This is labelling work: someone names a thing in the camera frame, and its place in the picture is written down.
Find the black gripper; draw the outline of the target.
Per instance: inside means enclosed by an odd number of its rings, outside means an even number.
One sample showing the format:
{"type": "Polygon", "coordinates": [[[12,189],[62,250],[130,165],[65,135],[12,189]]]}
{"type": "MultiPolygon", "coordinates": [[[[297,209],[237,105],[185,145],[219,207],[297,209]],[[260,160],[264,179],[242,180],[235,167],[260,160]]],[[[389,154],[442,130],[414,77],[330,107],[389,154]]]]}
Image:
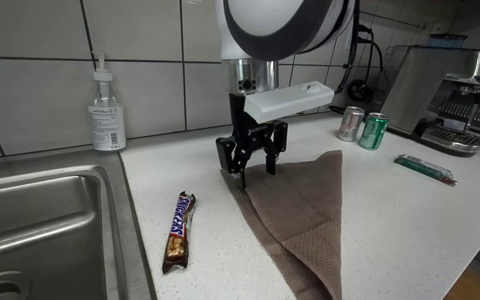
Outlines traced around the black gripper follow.
{"type": "Polygon", "coordinates": [[[247,162],[254,152],[265,152],[267,172],[275,175],[277,159],[287,150],[289,124],[284,120],[257,124],[244,112],[245,97],[242,94],[230,94],[229,102],[234,132],[230,137],[219,137],[215,145],[220,167],[229,174],[240,174],[240,187],[245,190],[247,162]]]}

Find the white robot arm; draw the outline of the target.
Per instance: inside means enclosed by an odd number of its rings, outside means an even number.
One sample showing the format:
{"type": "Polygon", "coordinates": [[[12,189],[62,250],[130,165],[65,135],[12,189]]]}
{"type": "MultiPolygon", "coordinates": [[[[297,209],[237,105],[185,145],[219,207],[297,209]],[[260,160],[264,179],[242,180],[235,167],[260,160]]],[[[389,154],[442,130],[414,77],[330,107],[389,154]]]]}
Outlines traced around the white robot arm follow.
{"type": "Polygon", "coordinates": [[[215,15],[234,127],[215,142],[220,167],[244,182],[249,160],[264,150],[275,175],[287,150],[284,117],[330,105],[340,92],[319,80],[280,87],[279,62],[357,30],[360,0],[215,0],[215,15]]]}

